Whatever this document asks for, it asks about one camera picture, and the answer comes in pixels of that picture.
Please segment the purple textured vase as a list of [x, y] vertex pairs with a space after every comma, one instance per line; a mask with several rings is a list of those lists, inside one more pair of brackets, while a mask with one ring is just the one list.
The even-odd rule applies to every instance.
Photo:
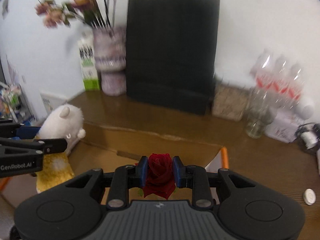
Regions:
[[123, 27], [93, 29], [95, 68], [108, 96], [126, 93], [126, 32]]

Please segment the black paper shopping bag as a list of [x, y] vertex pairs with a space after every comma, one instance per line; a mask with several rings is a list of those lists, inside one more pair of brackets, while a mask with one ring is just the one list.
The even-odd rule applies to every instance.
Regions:
[[204, 115], [213, 95], [220, 0], [129, 0], [126, 94]]

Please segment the white panel against wall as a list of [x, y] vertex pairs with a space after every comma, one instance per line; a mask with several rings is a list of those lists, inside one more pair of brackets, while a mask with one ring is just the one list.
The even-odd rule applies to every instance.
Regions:
[[61, 105], [64, 105], [67, 102], [67, 98], [65, 96], [48, 92], [40, 92], [40, 96], [47, 114], [50, 114], [54, 109]]

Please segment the water bottle middle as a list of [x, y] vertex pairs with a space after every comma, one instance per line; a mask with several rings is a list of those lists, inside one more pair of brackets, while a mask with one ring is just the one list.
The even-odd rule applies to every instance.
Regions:
[[288, 89], [289, 61], [284, 55], [280, 55], [274, 62], [272, 70], [272, 92], [275, 98], [283, 96]]

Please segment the dried pink rose bouquet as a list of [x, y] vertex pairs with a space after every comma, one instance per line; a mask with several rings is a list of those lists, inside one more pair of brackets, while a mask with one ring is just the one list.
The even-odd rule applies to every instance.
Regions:
[[43, 17], [46, 28], [77, 19], [91, 28], [114, 28], [117, 0], [70, 0], [58, 4], [55, 0], [41, 0], [35, 7], [36, 14]]

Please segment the empty glass cup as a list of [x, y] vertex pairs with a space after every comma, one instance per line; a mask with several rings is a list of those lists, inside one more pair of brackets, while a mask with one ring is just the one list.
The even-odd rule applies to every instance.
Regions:
[[260, 138], [277, 114], [271, 94], [262, 88], [254, 88], [247, 106], [246, 133], [253, 139]]

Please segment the small white round speaker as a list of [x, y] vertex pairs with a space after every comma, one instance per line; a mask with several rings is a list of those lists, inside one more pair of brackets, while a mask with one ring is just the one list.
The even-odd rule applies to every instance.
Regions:
[[310, 119], [315, 112], [315, 105], [312, 98], [302, 96], [296, 104], [295, 113], [303, 120]]

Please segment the red artificial rose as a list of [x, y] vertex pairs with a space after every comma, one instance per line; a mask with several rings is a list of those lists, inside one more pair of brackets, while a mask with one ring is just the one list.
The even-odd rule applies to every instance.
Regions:
[[176, 190], [173, 161], [168, 153], [153, 153], [148, 157], [145, 186], [138, 189], [138, 196], [146, 198], [154, 194], [168, 200]]

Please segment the clear container with seeds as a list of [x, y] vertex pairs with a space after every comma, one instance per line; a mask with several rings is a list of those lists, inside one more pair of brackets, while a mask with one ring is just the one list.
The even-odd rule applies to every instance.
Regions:
[[240, 121], [248, 105], [249, 91], [218, 84], [212, 106], [212, 115], [218, 118]]

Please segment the white green milk carton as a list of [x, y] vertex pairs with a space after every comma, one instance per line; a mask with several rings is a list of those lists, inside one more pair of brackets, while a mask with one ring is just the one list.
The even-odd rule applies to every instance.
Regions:
[[93, 34], [82, 33], [78, 41], [79, 61], [85, 91], [100, 90], [99, 76], [95, 68]]

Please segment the red orange cardboard box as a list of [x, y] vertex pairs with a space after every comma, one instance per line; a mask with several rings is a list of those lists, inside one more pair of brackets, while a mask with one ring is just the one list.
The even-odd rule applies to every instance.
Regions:
[[92, 168], [112, 172], [118, 166], [135, 164], [143, 155], [178, 155], [184, 165], [198, 165], [209, 172], [228, 168], [227, 149], [221, 145], [197, 142], [168, 134], [128, 128], [85, 124], [86, 136], [74, 148], [69, 163], [75, 174]]

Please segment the water bottle right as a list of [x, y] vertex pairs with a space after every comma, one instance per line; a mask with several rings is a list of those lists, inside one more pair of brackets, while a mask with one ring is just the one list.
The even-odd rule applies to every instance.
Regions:
[[290, 106], [293, 107], [302, 96], [305, 82], [304, 69], [299, 63], [291, 66], [288, 79], [287, 97]]

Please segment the white floral tin box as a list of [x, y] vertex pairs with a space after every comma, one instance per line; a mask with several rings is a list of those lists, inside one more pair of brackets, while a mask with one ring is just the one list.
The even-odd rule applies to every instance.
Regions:
[[304, 120], [295, 113], [278, 110], [272, 123], [267, 125], [265, 135], [272, 139], [291, 143], [296, 139], [296, 131], [302, 124], [304, 124]]

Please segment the wall poster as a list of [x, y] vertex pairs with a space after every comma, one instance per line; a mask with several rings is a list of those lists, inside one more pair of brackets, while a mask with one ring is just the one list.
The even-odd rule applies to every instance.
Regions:
[[2, 0], [2, 18], [5, 19], [9, 13], [9, 0]]

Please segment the yellow white plush alpaca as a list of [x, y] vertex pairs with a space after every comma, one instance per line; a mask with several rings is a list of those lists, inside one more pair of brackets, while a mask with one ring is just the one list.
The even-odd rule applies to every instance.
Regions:
[[73, 147], [86, 136], [82, 110], [65, 104], [53, 110], [44, 121], [35, 140], [44, 142], [42, 170], [36, 172], [38, 193], [75, 177], [68, 161]]

